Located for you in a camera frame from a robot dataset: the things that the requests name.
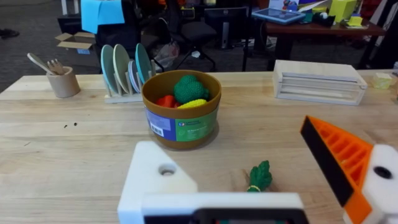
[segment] wooden cup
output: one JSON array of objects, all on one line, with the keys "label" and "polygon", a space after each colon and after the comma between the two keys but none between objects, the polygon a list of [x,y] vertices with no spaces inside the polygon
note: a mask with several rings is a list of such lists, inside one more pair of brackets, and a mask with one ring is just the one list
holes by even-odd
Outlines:
[{"label": "wooden cup", "polygon": [[80,92],[79,83],[73,73],[73,69],[71,67],[64,66],[63,71],[65,72],[63,75],[46,74],[50,81],[52,90],[58,98],[71,97]]}]

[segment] bowl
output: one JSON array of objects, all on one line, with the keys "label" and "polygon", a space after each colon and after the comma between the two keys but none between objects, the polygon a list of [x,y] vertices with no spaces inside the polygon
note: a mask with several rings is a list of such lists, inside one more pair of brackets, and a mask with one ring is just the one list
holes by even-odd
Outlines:
[{"label": "bowl", "polygon": [[[174,95],[174,85],[184,75],[194,75],[209,90],[208,102],[194,108],[166,108],[155,104],[165,95]],[[216,126],[221,85],[211,75],[192,70],[158,74],[142,86],[148,124],[156,138],[173,149],[191,149],[206,142]]]}]

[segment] green toy vegetable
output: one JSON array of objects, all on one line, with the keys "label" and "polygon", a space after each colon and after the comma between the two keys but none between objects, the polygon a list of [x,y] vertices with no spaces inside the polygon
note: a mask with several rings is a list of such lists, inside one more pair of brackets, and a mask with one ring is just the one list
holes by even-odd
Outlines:
[{"label": "green toy vegetable", "polygon": [[174,97],[181,104],[198,99],[207,100],[209,98],[209,90],[198,82],[194,75],[185,75],[175,84]]},{"label": "green toy vegetable", "polygon": [[272,175],[269,172],[269,162],[262,161],[258,167],[253,167],[250,171],[250,186],[247,192],[262,192],[270,186]]}]

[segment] white wooden box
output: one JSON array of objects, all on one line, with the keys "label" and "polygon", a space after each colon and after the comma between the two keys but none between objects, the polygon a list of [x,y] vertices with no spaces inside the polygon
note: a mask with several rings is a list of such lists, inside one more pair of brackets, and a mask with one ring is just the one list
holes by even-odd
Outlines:
[{"label": "white wooden box", "polygon": [[276,98],[359,105],[368,84],[351,65],[277,60]]}]

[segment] dish rack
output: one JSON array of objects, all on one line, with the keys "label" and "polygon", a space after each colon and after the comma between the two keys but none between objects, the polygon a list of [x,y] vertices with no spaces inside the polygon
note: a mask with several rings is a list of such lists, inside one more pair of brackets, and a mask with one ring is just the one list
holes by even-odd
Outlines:
[{"label": "dish rack", "polygon": [[[152,71],[148,71],[148,76],[149,78],[153,77],[156,75],[156,69],[155,69],[155,62],[153,60],[150,61],[150,64],[152,65]],[[126,76],[126,80],[127,80],[127,84],[129,87],[129,92],[126,93],[123,89],[122,86],[120,85],[120,83],[118,82],[118,79],[116,78],[116,74],[113,74],[114,79],[116,81],[116,86],[118,89],[117,93],[113,93],[111,88],[109,87],[109,85],[106,83],[105,79],[104,80],[104,84],[105,84],[105,88],[106,88],[106,95],[105,95],[105,103],[130,103],[130,102],[142,102],[142,96],[141,93],[136,93],[133,89],[132,89],[132,85],[131,85],[131,80],[130,80],[130,76],[129,76],[129,72],[125,73]],[[143,83],[141,82],[141,79],[139,77],[138,72],[136,72],[135,76],[137,77],[138,80],[138,85],[139,85],[139,89],[140,91],[142,90],[142,86]]]}]

